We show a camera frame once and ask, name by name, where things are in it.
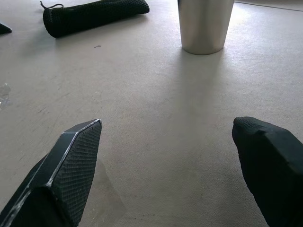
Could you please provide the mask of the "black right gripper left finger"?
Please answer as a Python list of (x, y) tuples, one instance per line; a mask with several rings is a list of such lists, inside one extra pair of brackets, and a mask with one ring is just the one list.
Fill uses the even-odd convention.
[(64, 131), (0, 212), (0, 227), (78, 227), (94, 179), (102, 121)]

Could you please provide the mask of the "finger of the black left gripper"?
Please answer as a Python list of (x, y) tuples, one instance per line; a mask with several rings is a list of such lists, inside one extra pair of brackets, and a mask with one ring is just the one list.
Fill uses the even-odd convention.
[(12, 32), (12, 29), (6, 26), (3, 23), (0, 23), (0, 35), (9, 34)]

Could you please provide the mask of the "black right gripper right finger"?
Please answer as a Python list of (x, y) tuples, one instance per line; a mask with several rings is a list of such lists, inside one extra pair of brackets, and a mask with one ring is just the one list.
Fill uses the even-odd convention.
[(269, 227), (303, 227), (303, 143), (253, 117), (233, 121), (242, 174)]

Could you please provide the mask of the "black mesh pouch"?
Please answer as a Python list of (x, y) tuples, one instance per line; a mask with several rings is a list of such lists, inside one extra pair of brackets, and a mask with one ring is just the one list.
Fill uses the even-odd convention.
[(88, 4), (58, 8), (45, 7), (43, 23), (54, 38), (103, 26), (112, 22), (149, 13), (145, 0), (100, 0)]

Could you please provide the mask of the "silver metal cup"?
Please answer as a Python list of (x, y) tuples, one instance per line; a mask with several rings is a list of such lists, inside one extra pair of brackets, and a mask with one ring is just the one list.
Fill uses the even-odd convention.
[(224, 47), (234, 0), (178, 0), (182, 48), (208, 55)]

